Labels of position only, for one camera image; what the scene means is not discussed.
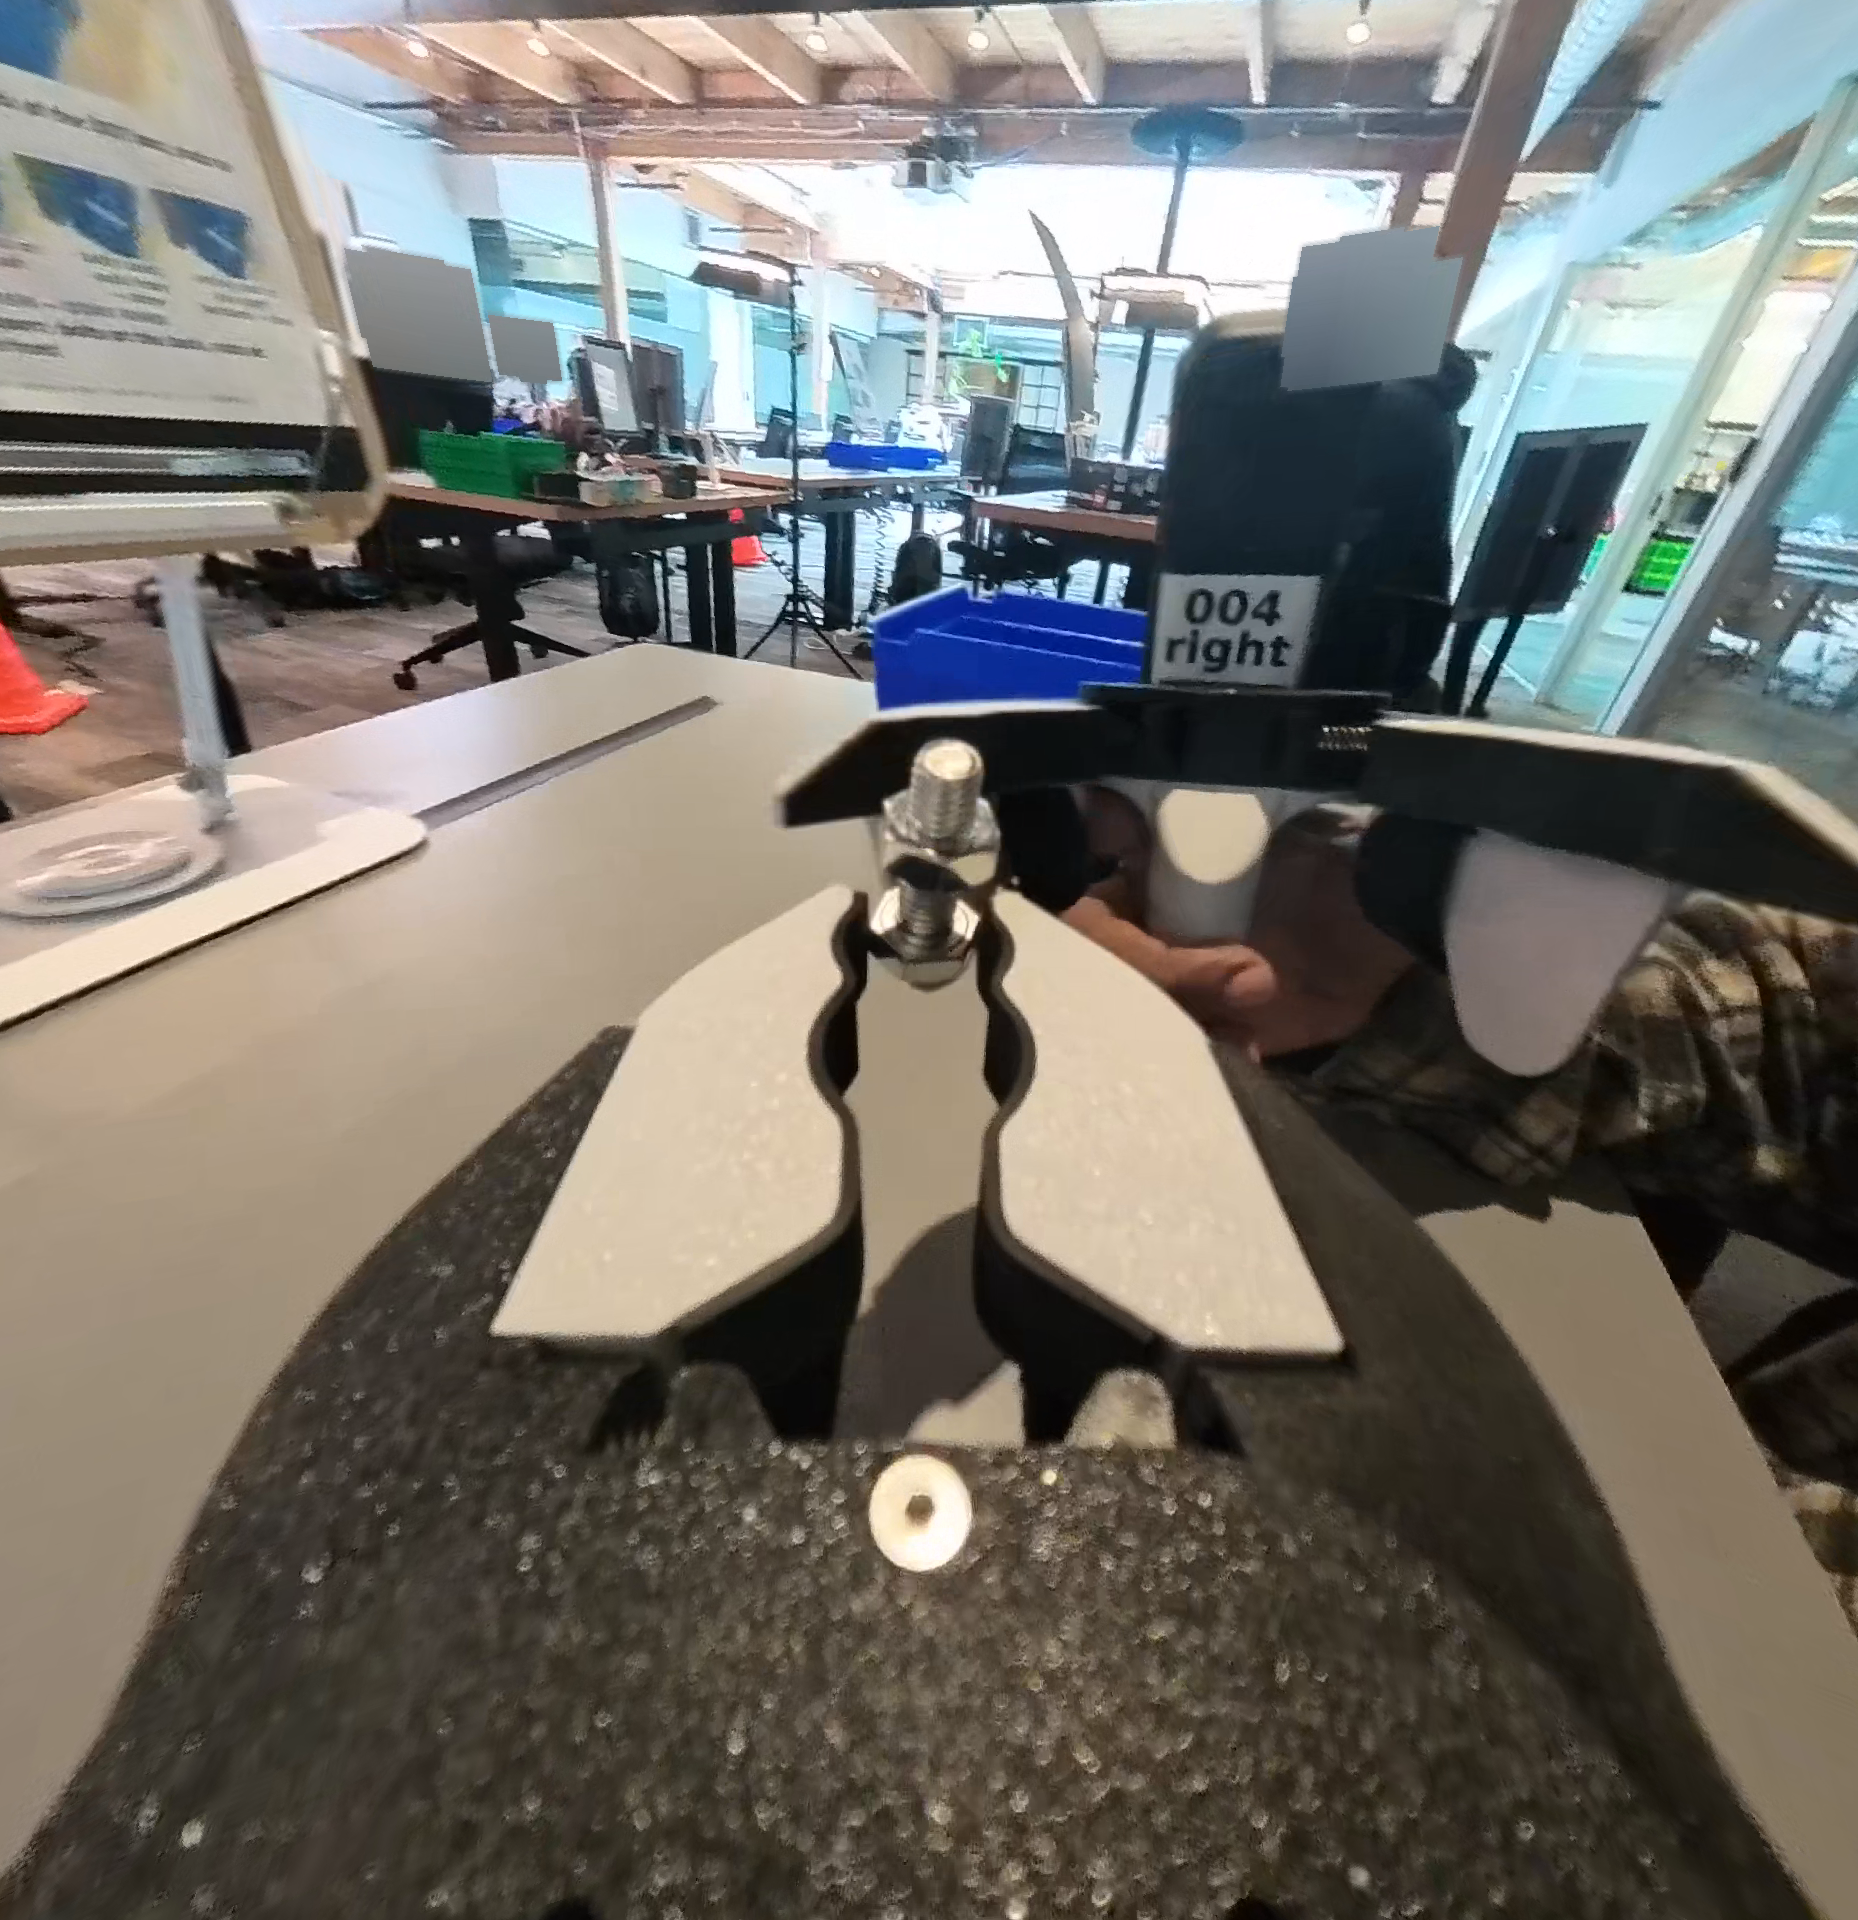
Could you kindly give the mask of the silver hex nut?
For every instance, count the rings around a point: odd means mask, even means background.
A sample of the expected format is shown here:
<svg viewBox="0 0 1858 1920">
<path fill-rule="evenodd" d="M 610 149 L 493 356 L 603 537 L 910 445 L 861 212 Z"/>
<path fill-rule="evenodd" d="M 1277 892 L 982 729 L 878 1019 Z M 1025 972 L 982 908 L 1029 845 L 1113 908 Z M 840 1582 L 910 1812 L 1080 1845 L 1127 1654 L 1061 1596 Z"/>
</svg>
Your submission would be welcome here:
<svg viewBox="0 0 1858 1920">
<path fill-rule="evenodd" d="M 878 875 L 943 875 L 953 890 L 987 890 L 994 867 L 1005 867 L 1005 828 L 994 828 L 994 799 L 972 799 L 966 828 L 926 828 L 910 795 L 883 795 L 878 799 L 878 828 L 874 828 L 874 845 L 878 845 Z"/>
</svg>

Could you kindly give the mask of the person's plaid shirt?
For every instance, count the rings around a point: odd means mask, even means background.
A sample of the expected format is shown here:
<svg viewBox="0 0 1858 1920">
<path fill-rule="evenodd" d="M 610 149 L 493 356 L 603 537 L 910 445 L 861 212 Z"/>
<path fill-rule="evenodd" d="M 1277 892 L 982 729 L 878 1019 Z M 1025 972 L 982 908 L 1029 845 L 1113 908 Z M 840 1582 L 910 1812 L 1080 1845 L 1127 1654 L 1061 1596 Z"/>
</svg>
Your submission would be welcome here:
<svg viewBox="0 0 1858 1920">
<path fill-rule="evenodd" d="M 1822 1570 L 1832 1582 L 1832 1607 L 1858 1636 L 1858 1486 L 1812 1477 L 1812 1472 L 1778 1472 L 1778 1495 L 1822 1555 Z"/>
</svg>

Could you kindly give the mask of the black tripod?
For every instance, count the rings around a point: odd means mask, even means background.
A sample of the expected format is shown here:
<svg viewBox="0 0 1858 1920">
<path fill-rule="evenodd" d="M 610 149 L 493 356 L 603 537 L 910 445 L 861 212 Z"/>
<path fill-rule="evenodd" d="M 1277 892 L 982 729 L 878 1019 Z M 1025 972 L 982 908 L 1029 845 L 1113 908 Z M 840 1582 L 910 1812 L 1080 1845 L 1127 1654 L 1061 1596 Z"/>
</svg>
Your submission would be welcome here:
<svg viewBox="0 0 1858 1920">
<path fill-rule="evenodd" d="M 744 301 L 761 301 L 761 311 L 788 311 L 788 600 L 781 600 L 781 617 L 753 630 L 753 646 L 744 646 L 744 660 L 769 646 L 769 641 L 788 641 L 788 660 L 803 660 L 803 646 L 820 641 L 820 659 L 825 660 L 840 660 L 851 675 L 861 675 L 857 668 L 857 659 L 825 630 L 825 600 L 809 597 L 809 582 L 803 582 L 803 301 L 792 301 L 792 264 L 781 264 L 781 258 L 736 258 L 744 264 L 744 274 L 753 274 L 753 294 Z"/>
</svg>

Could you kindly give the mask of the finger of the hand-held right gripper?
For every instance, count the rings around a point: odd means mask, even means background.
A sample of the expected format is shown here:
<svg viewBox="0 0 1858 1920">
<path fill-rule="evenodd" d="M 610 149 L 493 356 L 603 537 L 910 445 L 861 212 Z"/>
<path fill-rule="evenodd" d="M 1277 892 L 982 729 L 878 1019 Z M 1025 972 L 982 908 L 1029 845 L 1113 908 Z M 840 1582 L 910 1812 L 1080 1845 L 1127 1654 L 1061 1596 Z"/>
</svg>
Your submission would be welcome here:
<svg viewBox="0 0 1858 1920">
<path fill-rule="evenodd" d="M 987 795 L 1127 779 L 1140 771 L 1140 713 L 1146 704 L 878 713 L 781 785 L 781 828 L 878 816 L 910 785 L 914 745 L 935 737 L 982 745 Z"/>
<path fill-rule="evenodd" d="M 1390 721 L 1364 799 L 1453 828 L 1438 972 L 1493 1072 L 1556 1072 L 1681 892 L 1858 924 L 1858 828 L 1745 759 Z"/>
</svg>

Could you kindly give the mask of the black monitor on stand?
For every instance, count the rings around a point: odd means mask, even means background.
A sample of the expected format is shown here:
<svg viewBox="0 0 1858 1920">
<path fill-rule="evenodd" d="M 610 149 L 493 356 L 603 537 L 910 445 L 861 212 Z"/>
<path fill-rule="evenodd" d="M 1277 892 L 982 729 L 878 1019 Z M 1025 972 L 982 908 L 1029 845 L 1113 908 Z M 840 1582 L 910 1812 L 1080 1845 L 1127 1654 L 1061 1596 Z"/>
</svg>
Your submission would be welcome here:
<svg viewBox="0 0 1858 1920">
<path fill-rule="evenodd" d="M 1653 426 L 1519 430 L 1451 617 L 1556 617 L 1585 582 L 1645 430 Z"/>
</svg>

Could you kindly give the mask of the brown wooden post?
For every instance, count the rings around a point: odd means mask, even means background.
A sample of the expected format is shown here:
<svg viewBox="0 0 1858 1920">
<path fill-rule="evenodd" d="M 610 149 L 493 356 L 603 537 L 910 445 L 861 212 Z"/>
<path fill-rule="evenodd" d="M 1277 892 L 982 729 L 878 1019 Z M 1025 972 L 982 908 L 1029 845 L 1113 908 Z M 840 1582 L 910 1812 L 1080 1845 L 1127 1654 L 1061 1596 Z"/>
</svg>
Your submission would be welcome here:
<svg viewBox="0 0 1858 1920">
<path fill-rule="evenodd" d="M 1574 0 L 1504 0 L 1485 52 L 1476 52 L 1476 96 L 1469 96 L 1469 127 L 1451 173 L 1451 212 L 1438 212 L 1438 240 L 1433 258 L 1453 264 L 1453 301 L 1469 294 L 1504 190 L 1519 180 L 1541 85 L 1556 66 L 1556 45 L 1574 30 Z"/>
</svg>

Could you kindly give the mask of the blue plastic bin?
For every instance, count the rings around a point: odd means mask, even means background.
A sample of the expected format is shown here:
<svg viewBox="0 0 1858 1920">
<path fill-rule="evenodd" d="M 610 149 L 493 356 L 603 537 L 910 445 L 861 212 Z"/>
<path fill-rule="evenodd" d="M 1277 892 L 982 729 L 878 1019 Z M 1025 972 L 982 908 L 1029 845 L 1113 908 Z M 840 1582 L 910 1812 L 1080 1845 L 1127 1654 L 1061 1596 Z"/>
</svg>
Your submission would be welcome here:
<svg viewBox="0 0 1858 1920">
<path fill-rule="evenodd" d="M 1146 617 L 1056 597 L 943 589 L 874 617 L 878 713 L 1005 713 L 1070 704 L 1080 683 L 1129 683 Z"/>
</svg>

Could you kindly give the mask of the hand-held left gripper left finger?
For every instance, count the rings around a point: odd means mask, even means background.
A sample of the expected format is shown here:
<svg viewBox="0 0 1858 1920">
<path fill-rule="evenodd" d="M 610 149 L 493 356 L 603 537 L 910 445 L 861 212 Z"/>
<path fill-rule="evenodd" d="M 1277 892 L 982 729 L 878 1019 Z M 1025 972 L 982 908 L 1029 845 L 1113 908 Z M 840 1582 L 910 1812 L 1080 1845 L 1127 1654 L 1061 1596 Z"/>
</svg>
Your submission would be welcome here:
<svg viewBox="0 0 1858 1920">
<path fill-rule="evenodd" d="M 861 994 L 857 908 L 820 890 L 636 1011 L 493 1341 L 687 1353 L 861 1232 L 857 1066 L 833 1066 Z"/>
</svg>

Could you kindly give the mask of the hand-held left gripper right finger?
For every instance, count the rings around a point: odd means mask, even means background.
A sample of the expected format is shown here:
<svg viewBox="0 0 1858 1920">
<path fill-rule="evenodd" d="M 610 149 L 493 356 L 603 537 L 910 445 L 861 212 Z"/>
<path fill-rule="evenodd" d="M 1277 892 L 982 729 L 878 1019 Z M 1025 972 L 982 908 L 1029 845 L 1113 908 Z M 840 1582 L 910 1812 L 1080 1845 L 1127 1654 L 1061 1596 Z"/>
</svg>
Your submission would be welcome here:
<svg viewBox="0 0 1858 1920">
<path fill-rule="evenodd" d="M 1007 1262 L 1193 1363 L 1346 1353 L 1199 1028 L 1041 900 L 994 900 L 987 1085 Z"/>
</svg>

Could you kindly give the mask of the black round ceiling lamp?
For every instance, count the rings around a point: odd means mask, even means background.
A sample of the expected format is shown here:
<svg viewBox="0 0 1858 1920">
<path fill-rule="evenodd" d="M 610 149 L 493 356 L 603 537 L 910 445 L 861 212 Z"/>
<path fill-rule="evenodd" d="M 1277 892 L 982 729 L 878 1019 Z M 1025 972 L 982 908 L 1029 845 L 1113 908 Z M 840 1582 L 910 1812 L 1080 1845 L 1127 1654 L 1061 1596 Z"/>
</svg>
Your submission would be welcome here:
<svg viewBox="0 0 1858 1920">
<path fill-rule="evenodd" d="M 1168 274 L 1186 173 L 1214 162 L 1214 154 L 1240 154 L 1240 138 L 1250 138 L 1250 127 L 1234 111 L 1146 111 L 1129 127 L 1129 154 L 1168 162 L 1160 231 L 1153 231 L 1153 274 Z"/>
</svg>

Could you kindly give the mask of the silver bolt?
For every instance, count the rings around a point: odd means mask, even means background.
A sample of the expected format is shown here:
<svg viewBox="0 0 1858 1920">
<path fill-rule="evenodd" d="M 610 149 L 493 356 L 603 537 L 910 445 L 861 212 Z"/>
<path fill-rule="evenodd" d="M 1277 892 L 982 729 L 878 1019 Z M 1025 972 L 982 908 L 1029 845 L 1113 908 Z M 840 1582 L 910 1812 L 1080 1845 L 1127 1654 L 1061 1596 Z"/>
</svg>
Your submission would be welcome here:
<svg viewBox="0 0 1858 1920">
<path fill-rule="evenodd" d="M 926 828 L 966 828 L 972 799 L 987 799 L 987 759 L 972 737 L 926 737 L 901 795 L 914 799 Z M 910 988 L 949 988 L 987 924 L 987 890 L 953 890 L 943 875 L 878 875 L 874 890 L 874 951 L 910 976 Z"/>
</svg>

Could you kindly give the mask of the printed instruction sheet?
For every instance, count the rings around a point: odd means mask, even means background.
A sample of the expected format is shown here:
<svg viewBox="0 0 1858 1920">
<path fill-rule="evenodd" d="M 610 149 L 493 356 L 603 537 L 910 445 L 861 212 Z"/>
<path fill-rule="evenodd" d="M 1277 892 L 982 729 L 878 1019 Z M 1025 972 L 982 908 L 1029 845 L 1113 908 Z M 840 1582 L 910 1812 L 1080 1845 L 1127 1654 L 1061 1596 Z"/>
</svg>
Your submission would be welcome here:
<svg viewBox="0 0 1858 1920">
<path fill-rule="evenodd" d="M 0 413 L 330 426 L 229 9 L 0 0 Z"/>
</svg>

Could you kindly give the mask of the person's right hand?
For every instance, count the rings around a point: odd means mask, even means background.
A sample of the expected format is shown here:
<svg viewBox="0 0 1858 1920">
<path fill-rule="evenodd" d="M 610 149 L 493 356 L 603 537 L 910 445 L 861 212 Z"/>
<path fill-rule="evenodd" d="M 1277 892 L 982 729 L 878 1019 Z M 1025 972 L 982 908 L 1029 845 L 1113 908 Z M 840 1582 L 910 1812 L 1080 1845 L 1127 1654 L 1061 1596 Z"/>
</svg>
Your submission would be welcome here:
<svg viewBox="0 0 1858 1920">
<path fill-rule="evenodd" d="M 1061 908 L 1168 994 L 1208 1040 L 1250 1060 L 1342 1047 L 1416 954 L 1354 908 L 1354 810 L 1303 810 L 1269 835 L 1250 943 L 1177 951 L 1140 924 L 1146 828 L 1113 785 L 1080 795 L 1102 882 Z"/>
</svg>

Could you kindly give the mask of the black office chair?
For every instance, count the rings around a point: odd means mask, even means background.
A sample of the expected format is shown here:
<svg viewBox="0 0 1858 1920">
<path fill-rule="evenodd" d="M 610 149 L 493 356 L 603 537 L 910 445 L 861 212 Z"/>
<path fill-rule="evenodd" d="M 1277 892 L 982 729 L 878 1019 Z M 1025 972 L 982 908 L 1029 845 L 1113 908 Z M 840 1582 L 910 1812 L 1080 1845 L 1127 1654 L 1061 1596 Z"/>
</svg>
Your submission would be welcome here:
<svg viewBox="0 0 1858 1920">
<path fill-rule="evenodd" d="M 416 659 L 393 660 L 393 683 L 416 692 L 422 668 L 470 659 L 483 683 L 520 675 L 528 660 L 585 660 L 594 646 L 528 630 L 520 589 L 546 589 L 571 557 L 520 530 L 459 530 L 448 537 L 459 622 L 429 630 Z"/>
</svg>

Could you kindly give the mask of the large orange traffic cone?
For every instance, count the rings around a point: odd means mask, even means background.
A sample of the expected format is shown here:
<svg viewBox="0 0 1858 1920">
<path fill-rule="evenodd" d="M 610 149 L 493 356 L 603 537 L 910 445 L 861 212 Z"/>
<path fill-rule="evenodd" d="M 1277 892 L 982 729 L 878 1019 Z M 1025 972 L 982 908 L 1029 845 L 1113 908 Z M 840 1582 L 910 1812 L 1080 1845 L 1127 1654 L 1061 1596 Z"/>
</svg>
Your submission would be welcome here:
<svg viewBox="0 0 1858 1920">
<path fill-rule="evenodd" d="M 35 737 L 52 723 L 82 721 L 82 683 L 47 683 L 16 630 L 0 622 L 0 737 Z"/>
</svg>

